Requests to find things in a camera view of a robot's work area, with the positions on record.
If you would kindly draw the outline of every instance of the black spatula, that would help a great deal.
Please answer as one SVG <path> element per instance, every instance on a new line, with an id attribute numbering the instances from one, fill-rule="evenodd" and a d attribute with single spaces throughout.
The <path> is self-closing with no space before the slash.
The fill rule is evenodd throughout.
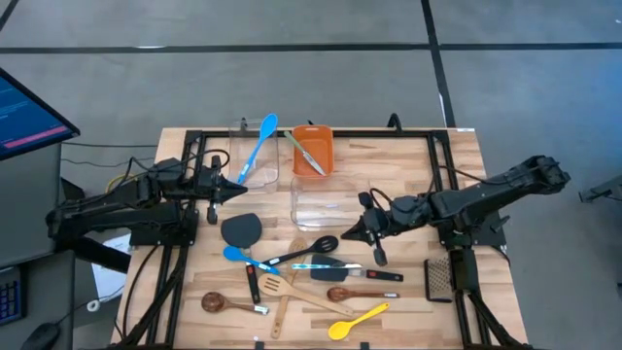
<path id="1" fill-rule="evenodd" d="M 261 221 L 255 214 L 239 215 L 223 221 L 221 234 L 228 245 L 240 248 L 247 257 L 251 257 L 251 246 L 261 237 Z M 255 267 L 246 264 L 246 275 L 251 288 L 253 303 L 261 302 L 259 296 L 259 286 L 257 283 L 257 272 Z"/>
<path id="2" fill-rule="evenodd" d="M 343 263 L 335 258 L 315 254 L 311 263 L 317 264 L 336 264 Z M 364 269 L 364 268 L 322 268 L 312 269 L 311 278 L 319 281 L 343 282 L 348 276 L 366 277 L 384 281 L 403 282 L 404 276 L 399 273 Z"/>
<path id="3" fill-rule="evenodd" d="M 268 266 L 274 266 L 275 264 L 278 263 L 284 263 L 288 260 L 291 260 L 293 258 L 297 258 L 301 255 L 305 255 L 305 254 L 311 254 L 311 253 L 320 253 L 320 254 L 325 254 L 325 253 L 330 253 L 333 250 L 337 249 L 337 246 L 339 245 L 339 240 L 337 239 L 337 237 L 335 236 L 331 236 L 331 235 L 326 235 L 324 237 L 320 237 L 318 238 L 318 240 L 315 241 L 315 243 L 313 243 L 313 245 L 305 250 L 301 250 L 299 252 L 293 252 L 293 253 L 289 253 L 286 254 L 284 256 L 278 257 L 278 258 L 272 258 L 272 259 L 268 259 L 266 260 L 265 263 Z"/>

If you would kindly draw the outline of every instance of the keyboard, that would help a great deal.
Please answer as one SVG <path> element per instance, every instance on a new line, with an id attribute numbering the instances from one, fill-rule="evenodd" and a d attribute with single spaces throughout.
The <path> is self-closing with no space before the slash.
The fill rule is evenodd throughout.
<path id="1" fill-rule="evenodd" d="M 21 267 L 0 269 L 0 326 L 26 316 L 26 293 Z"/>

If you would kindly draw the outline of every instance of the clear glass dish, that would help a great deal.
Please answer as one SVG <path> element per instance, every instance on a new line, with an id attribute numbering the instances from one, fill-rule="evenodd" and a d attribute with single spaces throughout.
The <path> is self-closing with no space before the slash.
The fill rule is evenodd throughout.
<path id="1" fill-rule="evenodd" d="M 349 228 L 363 214 L 359 193 L 369 191 L 368 180 L 345 177 L 294 177 L 291 185 L 292 221 L 302 230 Z"/>

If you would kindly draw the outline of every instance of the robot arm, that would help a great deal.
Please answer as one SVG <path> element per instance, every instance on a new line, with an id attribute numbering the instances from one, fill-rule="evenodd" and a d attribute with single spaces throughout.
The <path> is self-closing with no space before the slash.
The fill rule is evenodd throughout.
<path id="1" fill-rule="evenodd" d="M 88 232 L 111 228 L 130 228 L 132 240 L 151 236 L 166 243 L 198 218 L 182 200 L 210 201 L 208 222 L 217 221 L 216 204 L 245 193 L 243 186 L 229 182 L 220 173 L 220 158 L 212 158 L 212 166 L 202 166 L 186 178 L 182 162 L 170 158 L 150 168 L 145 175 L 105 193 L 80 200 L 68 200 L 54 208 L 46 217 L 49 237 L 57 242 L 78 239 Z"/>
<path id="2" fill-rule="evenodd" d="M 364 212 L 356 225 L 341 235 L 374 247 L 379 265 L 387 264 L 381 239 L 425 225 L 449 225 L 454 231 L 474 234 L 484 219 L 527 194 L 558 193 L 570 180 L 552 157 L 534 156 L 508 171 L 458 191 L 397 197 L 390 209 L 373 205 L 370 192 L 359 193 Z"/>

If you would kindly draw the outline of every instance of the utensil handle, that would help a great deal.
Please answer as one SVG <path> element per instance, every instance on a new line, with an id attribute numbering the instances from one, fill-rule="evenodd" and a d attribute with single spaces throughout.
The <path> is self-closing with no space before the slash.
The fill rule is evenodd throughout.
<path id="1" fill-rule="evenodd" d="M 352 297 L 362 298 L 390 298 L 386 296 L 386 293 L 382 292 L 352 292 Z"/>
<path id="2" fill-rule="evenodd" d="M 253 161 L 255 161 L 255 157 L 257 156 L 257 153 L 259 152 L 259 149 L 261 148 L 262 143 L 263 143 L 263 140 L 260 139 L 257 145 L 255 146 L 255 149 L 251 153 L 251 156 L 246 161 L 246 164 L 244 164 L 242 171 L 240 171 L 240 175 L 237 178 L 237 183 L 239 185 L 242 185 L 244 183 L 244 180 L 246 180 L 246 174 L 248 174 L 249 170 L 251 169 L 251 166 L 253 165 Z"/>
<path id="3" fill-rule="evenodd" d="M 302 145 L 300 145 L 298 140 L 294 139 L 294 136 L 289 131 L 284 131 L 283 134 L 285 135 L 285 137 L 288 138 L 288 140 L 292 141 L 294 146 L 298 148 L 299 151 L 301 151 L 303 154 L 306 153 L 306 151 L 304 151 L 304 149 L 302 148 Z"/>
<path id="4" fill-rule="evenodd" d="M 258 267 L 258 268 L 260 268 L 260 269 L 262 269 L 262 270 L 264 270 L 266 272 L 274 273 L 276 275 L 281 274 L 281 272 L 276 267 L 268 266 L 268 265 L 266 265 L 263 262 L 258 262 L 258 261 L 255 261 L 255 260 L 251 259 L 251 258 L 248 258 L 248 257 L 242 257 L 241 260 L 243 262 L 252 264 L 252 265 L 254 265 L 254 266 L 256 266 L 256 267 Z"/>
<path id="5" fill-rule="evenodd" d="M 256 311 L 254 305 L 243 305 L 243 304 L 231 303 L 229 307 L 235 307 L 235 308 L 239 308 L 239 309 L 246 310 L 246 311 L 261 313 L 259 311 Z"/>
<path id="6" fill-rule="evenodd" d="M 274 266 L 275 264 L 284 263 L 286 261 L 289 261 L 293 258 L 298 258 L 299 256 L 305 255 L 305 254 L 309 254 L 309 251 L 307 249 L 299 251 L 299 252 L 288 253 L 286 255 L 283 255 L 277 258 L 268 259 L 263 263 L 268 266 Z"/>
<path id="7" fill-rule="evenodd" d="M 274 323 L 272 324 L 272 332 L 270 333 L 270 336 L 273 339 L 278 339 L 281 335 L 283 320 L 285 320 L 285 313 L 288 310 L 289 301 L 289 296 L 283 296 L 281 297 L 281 301 L 279 301 L 279 308 L 276 310 L 276 317 L 274 318 Z"/>
<path id="8" fill-rule="evenodd" d="M 312 294 L 300 291 L 300 290 L 293 290 L 292 293 L 290 293 L 290 296 L 292 297 L 296 297 L 305 301 L 309 301 L 313 304 L 316 304 L 318 306 L 322 306 L 323 308 L 326 308 L 328 310 L 332 310 L 334 312 L 338 312 L 342 315 L 348 316 L 348 317 L 352 317 L 354 316 L 354 310 L 351 309 L 350 307 L 347 306 L 343 306 L 343 305 L 339 305 L 338 303 L 332 302 L 332 301 L 328 301 L 324 298 L 318 297 L 318 296 L 314 296 Z"/>
<path id="9" fill-rule="evenodd" d="M 259 284 L 257 282 L 257 271 L 255 267 L 246 262 L 246 277 L 249 280 L 249 287 L 251 289 L 251 297 L 253 297 L 253 303 L 258 304 L 261 302 L 259 296 Z"/>
<path id="10" fill-rule="evenodd" d="M 327 269 L 327 268 L 339 268 L 328 264 L 318 263 L 292 263 L 292 269 Z"/>
<path id="11" fill-rule="evenodd" d="M 381 279 L 383 281 L 394 281 L 394 282 L 403 282 L 404 275 L 400 273 L 392 273 L 378 270 L 367 270 L 365 272 L 365 277 L 371 279 Z"/>
<path id="12" fill-rule="evenodd" d="M 352 321 L 352 326 L 361 323 L 362 321 L 366 320 L 366 319 L 370 319 L 374 316 L 376 316 L 377 314 L 383 312 L 384 310 L 389 308 L 389 303 L 388 302 L 383 302 L 380 305 L 372 308 L 371 310 L 369 310 L 366 314 L 362 315 L 361 317 L 359 317 L 358 319 Z"/>

